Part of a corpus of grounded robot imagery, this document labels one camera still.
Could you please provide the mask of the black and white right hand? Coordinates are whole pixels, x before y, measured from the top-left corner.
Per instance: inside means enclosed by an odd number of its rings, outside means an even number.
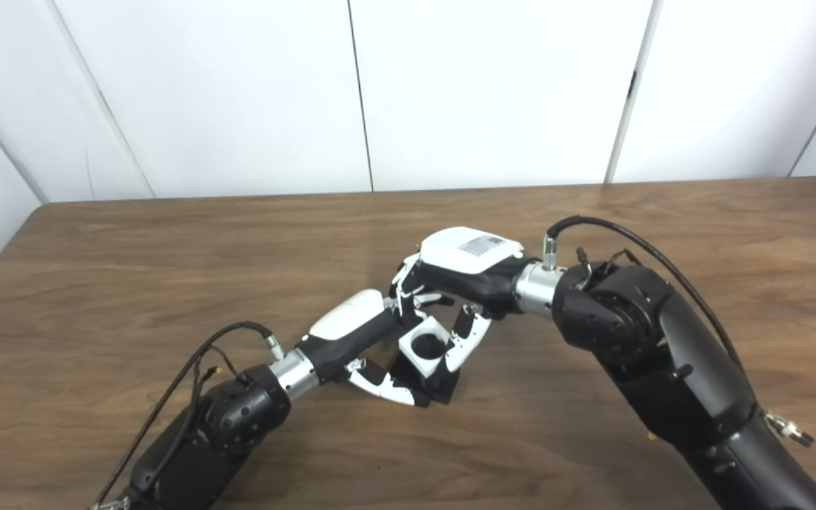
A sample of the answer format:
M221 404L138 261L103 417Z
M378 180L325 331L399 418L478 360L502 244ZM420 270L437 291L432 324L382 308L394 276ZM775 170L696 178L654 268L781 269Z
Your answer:
M509 314L550 317L560 275L511 239L466 227L439 230L392 279L390 298L410 329L399 340L399 351L422 378L454 373L493 320ZM466 303L446 330L423 308L449 297Z

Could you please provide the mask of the black and white left hand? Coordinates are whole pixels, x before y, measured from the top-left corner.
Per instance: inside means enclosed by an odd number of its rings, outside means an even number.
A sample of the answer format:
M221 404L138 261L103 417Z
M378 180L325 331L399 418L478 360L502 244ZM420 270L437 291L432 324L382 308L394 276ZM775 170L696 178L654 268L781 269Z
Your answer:
M372 396L425 409L431 404L427 394L361 356L399 329L394 306L366 288L318 319L294 352L311 385L350 382Z

